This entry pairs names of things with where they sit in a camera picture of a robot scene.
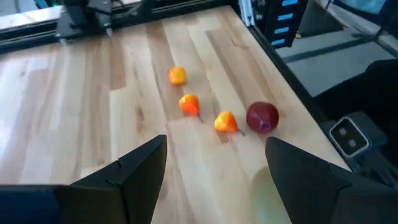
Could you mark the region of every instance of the orange pear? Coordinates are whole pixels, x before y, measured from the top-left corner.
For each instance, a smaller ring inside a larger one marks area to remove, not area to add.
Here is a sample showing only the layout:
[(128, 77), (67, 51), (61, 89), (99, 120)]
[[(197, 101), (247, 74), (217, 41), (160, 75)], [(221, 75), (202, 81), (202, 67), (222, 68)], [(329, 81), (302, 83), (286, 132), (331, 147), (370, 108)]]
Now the orange pear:
[(196, 95), (184, 95), (183, 97), (181, 97), (179, 105), (184, 113), (199, 116), (199, 100)]
[(187, 74), (181, 66), (174, 66), (169, 70), (169, 80), (174, 85), (181, 85), (187, 82)]
[(214, 121), (214, 128), (217, 131), (236, 132), (239, 131), (235, 117), (230, 111), (224, 111)]

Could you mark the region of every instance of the wooden table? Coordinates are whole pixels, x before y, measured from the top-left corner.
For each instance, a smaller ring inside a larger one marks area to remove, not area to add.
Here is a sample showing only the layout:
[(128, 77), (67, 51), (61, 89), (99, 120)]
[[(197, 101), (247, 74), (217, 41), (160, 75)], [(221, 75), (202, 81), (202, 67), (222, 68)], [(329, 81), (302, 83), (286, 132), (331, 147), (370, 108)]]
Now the wooden table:
[[(169, 83), (173, 65), (185, 67), (186, 85)], [(180, 111), (186, 93), (198, 95), (204, 123)], [(269, 213), (278, 214), (271, 223), (288, 223), (266, 171), (267, 136), (245, 123), (246, 108), (260, 100), (279, 109), (272, 136), (347, 169), (230, 7), (2, 55), (0, 182), (69, 184), (166, 134), (153, 223), (256, 223), (259, 189), (270, 194)], [(224, 110), (245, 136), (216, 133)]]

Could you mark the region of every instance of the black machine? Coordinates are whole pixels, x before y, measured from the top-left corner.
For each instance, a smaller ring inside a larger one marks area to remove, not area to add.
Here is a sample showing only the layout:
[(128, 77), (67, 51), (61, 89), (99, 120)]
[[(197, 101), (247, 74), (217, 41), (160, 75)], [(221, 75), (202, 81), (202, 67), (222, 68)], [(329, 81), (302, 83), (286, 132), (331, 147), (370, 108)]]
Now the black machine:
[(398, 191), (269, 137), (272, 179), (293, 224), (398, 223)]
[(307, 3), (308, 0), (254, 1), (255, 23), (273, 48), (292, 46)]
[(71, 185), (1, 185), (0, 223), (150, 223), (166, 157), (160, 135)]

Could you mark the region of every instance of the floor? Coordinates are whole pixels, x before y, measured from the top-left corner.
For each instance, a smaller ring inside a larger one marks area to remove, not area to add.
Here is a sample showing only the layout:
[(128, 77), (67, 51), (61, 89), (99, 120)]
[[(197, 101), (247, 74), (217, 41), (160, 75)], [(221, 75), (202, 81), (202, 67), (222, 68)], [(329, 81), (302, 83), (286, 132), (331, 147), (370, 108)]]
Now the floor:
[(375, 42), (368, 42), (316, 57), (292, 60), (305, 52), (351, 42), (357, 38), (356, 34), (359, 34), (359, 31), (350, 27), (341, 31), (296, 39), (291, 48), (284, 47), (277, 49), (277, 52), (287, 62), (289, 68), (296, 74), (308, 92), (312, 96), (317, 96), (327, 89), (361, 74), (376, 60), (395, 58)]

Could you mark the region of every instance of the red apple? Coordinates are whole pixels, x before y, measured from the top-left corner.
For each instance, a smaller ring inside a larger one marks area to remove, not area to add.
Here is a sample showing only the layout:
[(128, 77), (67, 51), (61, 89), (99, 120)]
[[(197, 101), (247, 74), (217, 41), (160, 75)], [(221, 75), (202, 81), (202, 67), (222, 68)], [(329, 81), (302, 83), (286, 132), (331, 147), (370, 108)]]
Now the red apple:
[(266, 102), (255, 102), (246, 113), (246, 123), (257, 133), (268, 133), (276, 128), (279, 114), (276, 107)]

